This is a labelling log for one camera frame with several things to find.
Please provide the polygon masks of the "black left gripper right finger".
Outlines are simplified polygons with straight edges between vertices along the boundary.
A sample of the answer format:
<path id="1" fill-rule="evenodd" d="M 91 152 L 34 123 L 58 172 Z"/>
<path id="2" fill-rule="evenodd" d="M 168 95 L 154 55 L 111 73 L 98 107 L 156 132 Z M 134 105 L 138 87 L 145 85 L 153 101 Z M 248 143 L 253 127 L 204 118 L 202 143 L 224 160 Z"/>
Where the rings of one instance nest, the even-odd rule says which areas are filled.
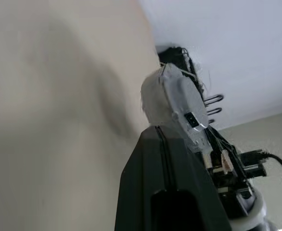
<path id="1" fill-rule="evenodd" d="M 151 197 L 152 231 L 231 231 L 214 184 L 183 138 L 157 126 L 163 190 Z"/>

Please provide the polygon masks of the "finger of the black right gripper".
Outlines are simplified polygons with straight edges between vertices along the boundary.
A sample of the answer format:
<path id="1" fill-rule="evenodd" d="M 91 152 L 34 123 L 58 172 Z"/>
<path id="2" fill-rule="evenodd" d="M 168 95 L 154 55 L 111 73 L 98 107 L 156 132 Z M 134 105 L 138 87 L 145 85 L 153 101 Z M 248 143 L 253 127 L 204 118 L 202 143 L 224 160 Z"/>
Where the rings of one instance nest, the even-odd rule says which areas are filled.
<path id="1" fill-rule="evenodd" d="M 183 76 L 190 79 L 190 82 L 194 85 L 193 90 L 197 90 L 205 107 L 224 99 L 224 95 L 222 94 L 216 94 L 208 98 L 204 97 L 204 84 L 195 71 L 194 63 L 187 49 L 182 47 L 169 47 L 159 52 L 158 57 L 161 65 L 171 63 L 181 70 Z"/>

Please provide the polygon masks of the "silver round motor disc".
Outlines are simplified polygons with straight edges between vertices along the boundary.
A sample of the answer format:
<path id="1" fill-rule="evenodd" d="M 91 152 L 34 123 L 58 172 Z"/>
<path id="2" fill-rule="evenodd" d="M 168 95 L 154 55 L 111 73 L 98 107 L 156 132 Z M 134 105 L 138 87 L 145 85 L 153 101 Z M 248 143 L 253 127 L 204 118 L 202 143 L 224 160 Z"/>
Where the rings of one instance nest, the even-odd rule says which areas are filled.
<path id="1" fill-rule="evenodd" d="M 174 64 L 166 64 L 144 80 L 141 101 L 151 125 L 174 129 L 192 152 L 209 153 L 205 134 L 209 119 L 201 94 Z"/>

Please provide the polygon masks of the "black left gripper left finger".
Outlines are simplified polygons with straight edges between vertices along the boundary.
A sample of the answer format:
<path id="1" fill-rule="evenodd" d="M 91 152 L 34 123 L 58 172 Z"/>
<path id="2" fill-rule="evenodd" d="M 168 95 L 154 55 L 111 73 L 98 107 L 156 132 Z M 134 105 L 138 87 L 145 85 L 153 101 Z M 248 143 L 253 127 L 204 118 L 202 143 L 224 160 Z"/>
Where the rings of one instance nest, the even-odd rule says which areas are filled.
<path id="1" fill-rule="evenodd" d="M 152 231 L 152 196 L 165 187 L 161 144 L 157 127 L 141 133 L 121 174 L 115 231 Z"/>

